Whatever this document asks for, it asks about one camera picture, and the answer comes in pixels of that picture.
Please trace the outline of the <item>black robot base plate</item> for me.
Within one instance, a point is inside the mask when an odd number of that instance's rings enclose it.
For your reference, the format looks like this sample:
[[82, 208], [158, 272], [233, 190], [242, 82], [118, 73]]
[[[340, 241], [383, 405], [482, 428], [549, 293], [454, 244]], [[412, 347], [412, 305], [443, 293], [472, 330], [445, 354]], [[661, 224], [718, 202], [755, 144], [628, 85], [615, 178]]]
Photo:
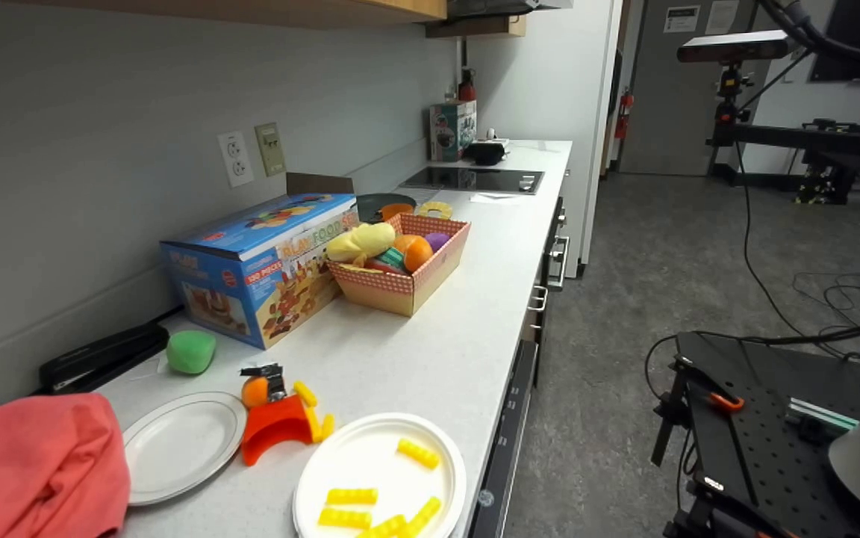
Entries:
[[860, 365], [758, 338], [675, 333], [654, 463], [675, 428], [694, 496], [667, 538], [860, 538]]

